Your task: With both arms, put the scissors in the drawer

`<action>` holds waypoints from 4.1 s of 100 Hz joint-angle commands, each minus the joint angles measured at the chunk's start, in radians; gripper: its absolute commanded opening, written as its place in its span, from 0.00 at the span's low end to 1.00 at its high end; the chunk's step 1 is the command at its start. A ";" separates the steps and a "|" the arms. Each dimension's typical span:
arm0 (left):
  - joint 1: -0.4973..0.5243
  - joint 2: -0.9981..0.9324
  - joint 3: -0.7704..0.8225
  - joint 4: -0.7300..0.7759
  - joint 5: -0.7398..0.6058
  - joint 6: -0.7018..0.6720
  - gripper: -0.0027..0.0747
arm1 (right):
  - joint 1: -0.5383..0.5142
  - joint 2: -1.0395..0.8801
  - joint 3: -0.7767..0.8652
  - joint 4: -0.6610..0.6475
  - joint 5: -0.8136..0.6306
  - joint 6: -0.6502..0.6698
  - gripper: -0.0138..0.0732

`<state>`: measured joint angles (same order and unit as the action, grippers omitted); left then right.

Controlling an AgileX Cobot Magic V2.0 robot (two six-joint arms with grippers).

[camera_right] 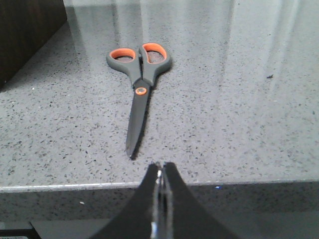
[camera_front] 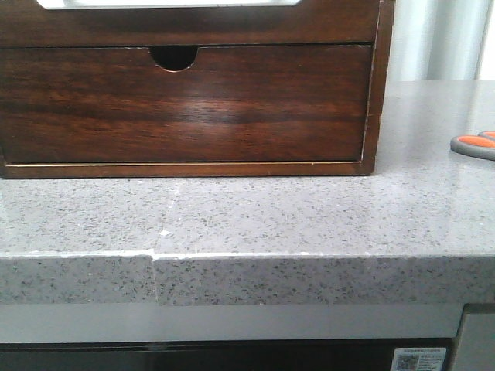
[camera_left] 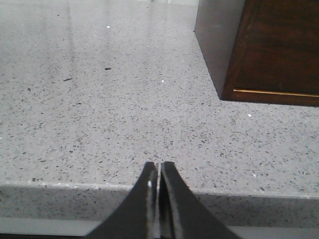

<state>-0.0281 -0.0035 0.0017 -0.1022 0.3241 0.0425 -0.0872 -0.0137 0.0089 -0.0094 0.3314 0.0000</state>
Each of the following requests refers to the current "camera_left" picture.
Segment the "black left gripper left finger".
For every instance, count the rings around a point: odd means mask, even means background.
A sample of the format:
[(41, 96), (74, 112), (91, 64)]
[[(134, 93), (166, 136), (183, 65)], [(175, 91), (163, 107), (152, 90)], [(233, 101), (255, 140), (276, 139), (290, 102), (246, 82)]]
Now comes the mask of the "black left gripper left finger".
[(124, 201), (86, 239), (152, 239), (157, 201), (158, 170), (146, 162)]

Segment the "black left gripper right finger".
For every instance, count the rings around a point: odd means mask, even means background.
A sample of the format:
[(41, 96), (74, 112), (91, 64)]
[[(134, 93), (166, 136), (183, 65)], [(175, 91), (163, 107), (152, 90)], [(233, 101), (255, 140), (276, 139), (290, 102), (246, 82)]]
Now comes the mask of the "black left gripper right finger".
[(161, 164), (159, 221), (162, 239), (238, 239), (196, 198), (173, 162)]

